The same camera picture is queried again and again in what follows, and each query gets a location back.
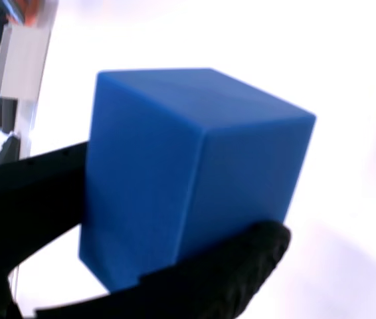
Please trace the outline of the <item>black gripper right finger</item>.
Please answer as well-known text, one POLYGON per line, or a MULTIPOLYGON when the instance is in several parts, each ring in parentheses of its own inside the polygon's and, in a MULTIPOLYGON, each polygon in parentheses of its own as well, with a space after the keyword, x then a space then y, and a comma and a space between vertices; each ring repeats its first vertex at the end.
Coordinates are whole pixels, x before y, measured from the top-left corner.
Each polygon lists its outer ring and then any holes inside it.
POLYGON ((217 246, 141 277, 137 286, 37 318, 236 318, 287 251, 288 228, 260 222, 217 246))

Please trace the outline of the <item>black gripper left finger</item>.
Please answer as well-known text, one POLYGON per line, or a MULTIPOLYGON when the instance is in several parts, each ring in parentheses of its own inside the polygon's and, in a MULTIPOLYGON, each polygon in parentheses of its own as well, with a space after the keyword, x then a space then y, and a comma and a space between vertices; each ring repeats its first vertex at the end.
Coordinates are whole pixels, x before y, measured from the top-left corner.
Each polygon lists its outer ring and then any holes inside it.
POLYGON ((9 273, 79 224, 86 142, 0 165, 0 318, 15 307, 9 273))

